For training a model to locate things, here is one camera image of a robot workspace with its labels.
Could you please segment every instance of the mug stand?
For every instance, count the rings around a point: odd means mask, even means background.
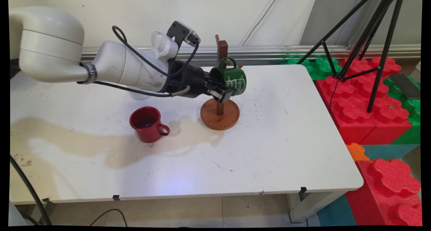
[[[217,41],[217,62],[228,56],[228,43],[220,41],[219,35],[215,36]],[[214,99],[206,101],[200,108],[202,122],[214,130],[227,130],[232,128],[240,117],[240,109],[232,100],[218,103]]]

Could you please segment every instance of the white table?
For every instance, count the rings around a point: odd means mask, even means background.
[[[207,128],[209,96],[139,101],[102,85],[10,81],[10,151],[40,199],[82,202],[312,192],[300,220],[363,180],[305,67],[245,66],[241,110],[225,131]],[[140,142],[129,125],[142,106],[160,110],[169,136]],[[34,203],[10,167],[9,198]]]

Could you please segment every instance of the black label band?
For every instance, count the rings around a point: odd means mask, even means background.
[[[85,67],[88,73],[87,81],[77,82],[78,84],[91,84],[97,79],[96,66],[90,62],[80,62],[79,65]]]

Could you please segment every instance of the foam building block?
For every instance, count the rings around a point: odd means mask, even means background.
[[[363,75],[357,78],[356,81],[351,82],[355,87],[355,94],[357,97],[365,102],[369,102],[371,92],[374,87],[375,76]],[[389,87],[383,84],[383,80],[380,79],[379,86],[377,87],[376,98],[383,98],[388,95]]]
[[[341,98],[356,98],[355,88],[353,85],[349,84],[348,82],[341,81],[338,81],[337,83],[337,79],[332,76],[326,77],[325,80],[316,81],[316,88],[322,97],[326,108],[329,107],[332,94],[334,94],[332,97],[332,106],[334,106],[334,104]]]
[[[369,157],[365,155],[365,148],[357,143],[353,143],[350,145],[346,145],[347,149],[349,150],[349,153],[351,154],[353,161],[358,160],[370,160]]]
[[[371,119],[376,127],[360,142],[360,145],[391,144],[411,128],[408,111],[401,102],[386,96],[374,101]]]
[[[408,110],[408,122],[411,124],[405,133],[399,136],[392,144],[420,144],[421,143],[421,100],[408,99],[405,108]]]
[[[379,57],[374,57],[373,59],[371,59],[370,61],[368,61],[368,64],[372,67],[378,67],[378,65],[380,64],[380,58]],[[382,78],[386,79],[388,78],[391,74],[393,73],[400,73],[401,71],[401,66],[395,63],[395,60],[390,58],[390,57],[386,57],[386,61],[385,61],[385,67],[383,68],[383,73],[382,73]]]
[[[362,145],[370,159],[400,159],[414,150],[419,144],[380,144]]]
[[[357,161],[364,185],[346,193],[357,225],[422,226],[421,187],[399,159]]]
[[[336,72],[340,72],[342,67],[338,65],[338,61],[336,59],[332,59],[332,63],[334,64],[334,68]],[[328,59],[318,58],[314,61],[314,70],[311,76],[312,79],[321,80],[326,79],[328,76],[333,76],[331,66],[329,64]]]
[[[335,103],[331,116],[345,144],[361,142],[376,127],[366,108],[366,103],[357,98]]]
[[[316,81],[316,88],[326,107],[329,107],[337,79],[329,76]],[[355,88],[348,82],[338,82],[331,104],[331,117],[345,144],[361,142],[376,125],[371,113],[366,112],[367,105],[354,94]]]
[[[341,67],[344,67],[344,65],[346,64],[346,61],[347,61],[347,58],[344,59],[343,61],[340,61],[338,64]],[[354,74],[361,73],[363,71],[367,71],[367,70],[370,70],[370,69],[372,69],[372,67],[368,64],[368,61],[366,61],[365,59],[359,60],[358,58],[355,58],[354,61],[351,63],[349,69],[346,72],[346,77],[347,76],[352,76]],[[358,76],[358,77],[355,77],[355,78],[348,79],[348,81],[350,83],[352,83],[352,82],[355,82],[359,78],[362,78],[362,77],[365,77],[365,76],[368,76],[368,75],[371,75],[371,74],[373,74],[374,77],[376,76],[375,72],[374,73],[368,73],[368,74],[365,74],[365,75],[362,75],[362,76]]]
[[[356,222],[346,195],[317,212],[320,226],[355,226]]]
[[[392,144],[416,144],[421,143],[421,99],[408,99],[405,97],[400,88],[394,84],[391,78],[383,80],[383,83],[389,87],[388,95],[402,103],[402,107],[409,113],[408,121],[412,127],[403,135],[397,138]]]

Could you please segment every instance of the red mug handle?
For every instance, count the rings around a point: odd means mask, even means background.
[[[168,135],[169,135],[169,133],[171,132],[171,130],[169,129],[169,127],[168,127],[167,125],[159,124],[159,125],[158,125],[158,127],[159,127],[159,128],[163,128],[163,129],[165,129],[166,131],[168,131],[167,133],[164,133],[163,131],[161,131],[161,130],[159,129],[160,135],[162,135],[162,136],[168,136]]]

